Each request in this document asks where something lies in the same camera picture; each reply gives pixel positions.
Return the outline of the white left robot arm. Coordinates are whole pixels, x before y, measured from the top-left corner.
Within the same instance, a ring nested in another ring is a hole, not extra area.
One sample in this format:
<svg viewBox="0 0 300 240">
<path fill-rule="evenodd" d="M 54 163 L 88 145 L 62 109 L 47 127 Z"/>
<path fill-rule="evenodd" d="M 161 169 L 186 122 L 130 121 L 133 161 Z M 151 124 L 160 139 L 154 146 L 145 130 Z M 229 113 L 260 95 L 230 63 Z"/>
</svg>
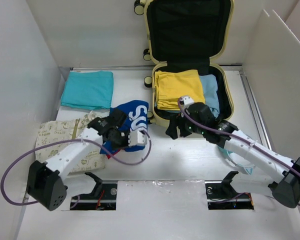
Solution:
<svg viewBox="0 0 300 240">
<path fill-rule="evenodd" d="M 128 146 L 128 133 L 120 132 L 127 116 L 114 109 L 109 116 L 92 120 L 81 135 L 60 153 L 29 167 L 27 193 L 49 211 L 61 206 L 66 197 L 87 194 L 97 198 L 101 194 L 102 180 L 91 172 L 69 176 L 72 169 L 93 150 L 110 141 L 115 147 Z"/>
</svg>

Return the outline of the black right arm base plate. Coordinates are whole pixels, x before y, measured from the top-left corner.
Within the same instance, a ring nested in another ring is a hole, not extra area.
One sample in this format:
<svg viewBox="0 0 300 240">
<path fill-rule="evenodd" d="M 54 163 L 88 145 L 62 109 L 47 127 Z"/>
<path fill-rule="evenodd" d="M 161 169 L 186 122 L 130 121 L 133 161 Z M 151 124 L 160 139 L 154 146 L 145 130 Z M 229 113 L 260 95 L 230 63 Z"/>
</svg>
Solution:
<svg viewBox="0 0 300 240">
<path fill-rule="evenodd" d="M 231 186 L 238 171 L 230 171 L 222 180 L 205 181 L 205 193 L 209 210 L 254 210 L 249 192 L 238 193 Z"/>
</svg>

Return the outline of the light blue shirt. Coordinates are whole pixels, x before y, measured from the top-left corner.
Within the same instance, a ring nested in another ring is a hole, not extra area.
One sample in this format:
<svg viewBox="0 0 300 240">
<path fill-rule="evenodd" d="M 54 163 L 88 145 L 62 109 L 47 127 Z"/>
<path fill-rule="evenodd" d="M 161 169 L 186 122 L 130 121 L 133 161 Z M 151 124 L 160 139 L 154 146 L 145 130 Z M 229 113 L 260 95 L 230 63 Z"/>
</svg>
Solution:
<svg viewBox="0 0 300 240">
<path fill-rule="evenodd" d="M 212 74 L 199 76 L 202 88 L 203 88 L 203 94 L 205 98 L 205 103 L 211 110 L 214 117 L 218 117 L 220 114 L 220 104 L 219 104 L 219 98 L 218 98 L 218 84 L 216 77 Z M 180 109 L 178 110 L 163 110 L 167 111 L 169 113 L 178 113 Z"/>
</svg>

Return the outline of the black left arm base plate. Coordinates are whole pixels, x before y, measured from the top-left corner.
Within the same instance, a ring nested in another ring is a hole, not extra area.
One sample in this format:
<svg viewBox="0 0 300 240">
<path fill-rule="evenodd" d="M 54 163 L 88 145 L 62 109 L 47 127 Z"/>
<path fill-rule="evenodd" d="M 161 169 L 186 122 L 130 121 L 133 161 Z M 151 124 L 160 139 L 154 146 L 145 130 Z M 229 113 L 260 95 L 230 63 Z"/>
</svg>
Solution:
<svg viewBox="0 0 300 240">
<path fill-rule="evenodd" d="M 71 198 L 69 209 L 71 211 L 115 211 L 117 206 L 118 182 L 105 180 L 92 172 L 86 176 L 95 182 L 90 193 L 80 194 Z"/>
</svg>

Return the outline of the yellow shirt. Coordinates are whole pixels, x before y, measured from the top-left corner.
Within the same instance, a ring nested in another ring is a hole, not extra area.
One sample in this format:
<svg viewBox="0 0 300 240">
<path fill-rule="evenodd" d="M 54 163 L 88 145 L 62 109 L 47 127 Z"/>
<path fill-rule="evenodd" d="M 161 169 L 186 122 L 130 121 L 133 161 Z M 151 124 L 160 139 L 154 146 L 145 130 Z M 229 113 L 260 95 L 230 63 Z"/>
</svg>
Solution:
<svg viewBox="0 0 300 240">
<path fill-rule="evenodd" d="M 203 86 L 197 70 L 154 73 L 156 106 L 159 110 L 177 111 L 178 99 L 190 96 L 195 102 L 205 103 Z"/>
</svg>

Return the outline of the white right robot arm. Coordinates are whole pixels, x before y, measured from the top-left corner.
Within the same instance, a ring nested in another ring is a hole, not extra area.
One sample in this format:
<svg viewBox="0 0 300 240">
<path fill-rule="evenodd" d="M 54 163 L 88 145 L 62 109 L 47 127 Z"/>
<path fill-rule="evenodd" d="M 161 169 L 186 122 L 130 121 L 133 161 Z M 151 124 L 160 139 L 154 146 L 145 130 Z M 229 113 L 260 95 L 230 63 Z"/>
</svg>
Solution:
<svg viewBox="0 0 300 240">
<path fill-rule="evenodd" d="M 166 135 L 173 140 L 191 134 L 203 136 L 209 143 L 237 154 L 267 177 L 245 180 L 235 179 L 236 171 L 230 172 L 221 184 L 221 191 L 227 197 L 235 194 L 256 193 L 272 197 L 288 208 L 300 205 L 300 157 L 291 159 L 259 144 L 227 120 L 217 121 L 210 108 L 202 102 L 194 102 L 189 96 L 177 100 L 180 113 L 169 122 Z"/>
</svg>

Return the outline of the turquoise shirt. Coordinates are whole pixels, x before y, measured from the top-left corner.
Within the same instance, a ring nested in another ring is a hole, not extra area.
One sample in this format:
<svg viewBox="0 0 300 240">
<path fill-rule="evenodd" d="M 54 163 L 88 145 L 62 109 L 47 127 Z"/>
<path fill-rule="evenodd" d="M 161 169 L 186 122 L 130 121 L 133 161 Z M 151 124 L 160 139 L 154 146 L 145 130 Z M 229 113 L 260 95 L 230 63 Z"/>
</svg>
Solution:
<svg viewBox="0 0 300 240">
<path fill-rule="evenodd" d="M 109 109 L 114 92 L 111 71 L 71 71 L 60 99 L 60 105 L 83 110 Z"/>
</svg>

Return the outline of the royal blue printed shirt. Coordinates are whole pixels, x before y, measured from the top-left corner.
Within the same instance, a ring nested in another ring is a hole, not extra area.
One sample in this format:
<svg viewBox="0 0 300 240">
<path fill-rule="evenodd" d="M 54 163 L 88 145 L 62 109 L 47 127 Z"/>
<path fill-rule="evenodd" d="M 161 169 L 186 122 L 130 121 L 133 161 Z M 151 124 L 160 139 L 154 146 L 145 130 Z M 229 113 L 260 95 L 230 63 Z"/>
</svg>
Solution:
<svg viewBox="0 0 300 240">
<path fill-rule="evenodd" d="M 127 115 L 127 118 L 122 127 L 119 128 L 120 131 L 135 131 L 135 130 L 145 130 L 148 131 L 148 110 L 149 103 L 143 100 L 132 100 L 117 107 L 110 108 L 110 114 L 114 109 L 119 109 Z M 110 151 L 112 154 L 116 154 L 119 150 L 114 150 L 111 146 L 111 142 L 104 142 L 103 146 Z M 125 152 L 132 153 L 145 149 L 144 146 L 133 146 L 124 149 Z"/>
</svg>

